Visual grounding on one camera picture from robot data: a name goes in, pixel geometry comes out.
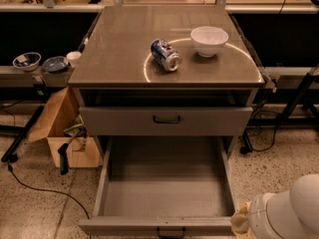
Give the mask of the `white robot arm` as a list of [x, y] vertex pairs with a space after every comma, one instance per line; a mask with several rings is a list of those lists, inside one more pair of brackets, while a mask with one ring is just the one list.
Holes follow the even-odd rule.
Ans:
[[255, 196], [230, 223], [239, 239], [319, 239], [319, 175], [304, 175], [285, 192]]

